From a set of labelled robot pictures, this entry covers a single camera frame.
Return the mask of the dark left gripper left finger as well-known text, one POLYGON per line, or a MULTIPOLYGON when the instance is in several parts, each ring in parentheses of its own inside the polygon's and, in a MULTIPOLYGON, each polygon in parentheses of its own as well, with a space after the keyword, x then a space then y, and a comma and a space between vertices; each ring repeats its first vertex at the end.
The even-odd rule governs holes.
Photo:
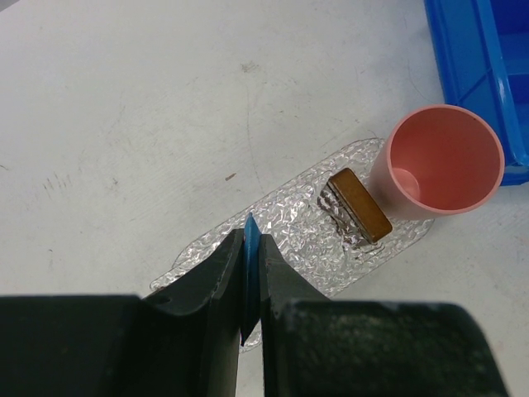
POLYGON ((232 396, 244 236, 145 298, 1 300, 4 396, 232 396))

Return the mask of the blue toothpaste tube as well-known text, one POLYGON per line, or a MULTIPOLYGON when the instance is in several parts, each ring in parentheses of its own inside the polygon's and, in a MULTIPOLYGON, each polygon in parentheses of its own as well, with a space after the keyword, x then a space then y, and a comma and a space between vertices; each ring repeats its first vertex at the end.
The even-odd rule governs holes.
POLYGON ((253 217, 248 214, 244 226, 243 246, 243 314, 241 322, 241 346, 248 341, 255 325, 260 320, 260 274, 259 247, 261 231, 253 217))

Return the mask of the clear acrylic toothbrush holder rack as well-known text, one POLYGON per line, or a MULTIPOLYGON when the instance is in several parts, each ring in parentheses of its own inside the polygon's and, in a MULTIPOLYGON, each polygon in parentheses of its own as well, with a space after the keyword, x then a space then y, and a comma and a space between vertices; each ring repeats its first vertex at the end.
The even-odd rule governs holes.
POLYGON ((317 198, 318 207, 352 246, 373 246, 393 231, 392 223, 350 168, 332 175, 317 198))

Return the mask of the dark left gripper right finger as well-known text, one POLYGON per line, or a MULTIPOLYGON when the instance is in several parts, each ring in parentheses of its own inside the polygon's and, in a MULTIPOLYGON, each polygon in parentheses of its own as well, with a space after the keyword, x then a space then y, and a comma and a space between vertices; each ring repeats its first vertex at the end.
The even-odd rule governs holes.
POLYGON ((479 325, 443 302, 332 300, 260 238, 268 396, 504 396, 479 325))

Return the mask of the pink plastic cup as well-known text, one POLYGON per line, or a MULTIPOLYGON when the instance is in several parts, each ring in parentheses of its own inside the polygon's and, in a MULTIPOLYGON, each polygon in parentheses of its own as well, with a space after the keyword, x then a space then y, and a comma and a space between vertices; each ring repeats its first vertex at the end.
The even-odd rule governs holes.
POLYGON ((441 218, 486 203, 504 170, 500 140, 483 118, 430 105, 396 124, 371 168, 368 190, 390 217, 441 218))

